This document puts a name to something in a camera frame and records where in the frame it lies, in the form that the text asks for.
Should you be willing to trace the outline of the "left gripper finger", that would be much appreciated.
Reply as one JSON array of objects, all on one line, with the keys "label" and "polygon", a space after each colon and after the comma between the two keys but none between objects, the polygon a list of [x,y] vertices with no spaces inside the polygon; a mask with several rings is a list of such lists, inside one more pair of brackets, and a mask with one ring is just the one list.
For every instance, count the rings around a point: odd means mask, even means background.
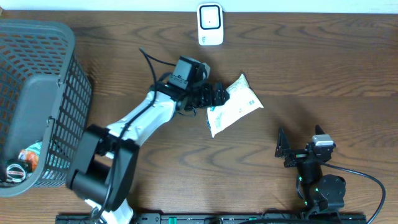
[{"label": "left gripper finger", "polygon": [[212,93],[206,102],[207,107],[222,106],[227,101],[227,95],[225,93]]},{"label": "left gripper finger", "polygon": [[227,95],[227,101],[229,100],[229,93],[224,89],[222,83],[215,83],[214,93],[225,93]]}]

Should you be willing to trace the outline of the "large white snack bag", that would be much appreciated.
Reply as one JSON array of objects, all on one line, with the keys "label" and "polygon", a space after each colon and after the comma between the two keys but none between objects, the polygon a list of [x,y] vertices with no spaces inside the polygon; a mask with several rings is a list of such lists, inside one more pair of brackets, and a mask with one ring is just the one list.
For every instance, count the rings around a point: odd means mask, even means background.
[{"label": "large white snack bag", "polygon": [[206,111],[207,125],[212,138],[243,116],[264,107],[249,86],[244,73],[227,87],[226,92],[229,94],[229,99],[224,105],[212,106]]}]

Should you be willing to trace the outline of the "orange small snack pack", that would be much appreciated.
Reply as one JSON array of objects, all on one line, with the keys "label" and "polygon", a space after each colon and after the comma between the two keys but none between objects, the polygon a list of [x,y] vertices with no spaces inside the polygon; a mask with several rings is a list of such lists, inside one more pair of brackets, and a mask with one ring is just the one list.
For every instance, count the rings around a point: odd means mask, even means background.
[{"label": "orange small snack pack", "polygon": [[40,155],[40,153],[37,152],[37,151],[23,149],[19,153],[18,159],[21,160],[21,161],[25,161],[28,164],[30,164],[31,167],[32,167],[32,171],[35,171],[36,168],[37,168],[37,165],[39,163],[39,155]]}]

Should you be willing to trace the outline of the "teal white tissue pack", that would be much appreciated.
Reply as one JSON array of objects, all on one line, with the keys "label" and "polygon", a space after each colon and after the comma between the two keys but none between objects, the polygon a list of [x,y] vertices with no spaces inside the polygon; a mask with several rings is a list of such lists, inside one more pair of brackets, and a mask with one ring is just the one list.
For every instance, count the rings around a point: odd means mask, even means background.
[{"label": "teal white tissue pack", "polygon": [[37,154],[39,156],[41,148],[42,148],[42,142],[39,141],[39,142],[36,142],[33,145],[27,147],[25,150],[29,151],[29,152],[34,152],[35,154]]}]

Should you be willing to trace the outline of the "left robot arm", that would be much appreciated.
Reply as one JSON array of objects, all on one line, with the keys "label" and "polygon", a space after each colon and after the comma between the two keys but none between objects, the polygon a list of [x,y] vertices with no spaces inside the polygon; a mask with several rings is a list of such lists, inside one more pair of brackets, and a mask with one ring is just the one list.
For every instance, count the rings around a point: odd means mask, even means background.
[{"label": "left robot arm", "polygon": [[144,101],[119,121],[85,129],[67,174],[68,189],[90,204],[92,223],[129,223],[127,196],[141,146],[179,111],[224,105],[230,94],[210,83],[205,63],[179,61],[173,72],[154,77]]}]

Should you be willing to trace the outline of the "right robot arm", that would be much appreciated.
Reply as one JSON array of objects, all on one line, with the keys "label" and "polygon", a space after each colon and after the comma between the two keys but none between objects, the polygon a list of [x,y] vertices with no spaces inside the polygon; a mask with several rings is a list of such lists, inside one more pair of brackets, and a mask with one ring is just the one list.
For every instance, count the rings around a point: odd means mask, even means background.
[{"label": "right robot arm", "polygon": [[284,158],[284,167],[298,171],[296,190],[305,202],[300,217],[308,220],[322,213],[335,213],[344,207],[345,179],[337,175],[324,175],[322,165],[331,159],[336,144],[319,125],[315,135],[303,149],[292,149],[284,130],[279,128],[275,156]]}]

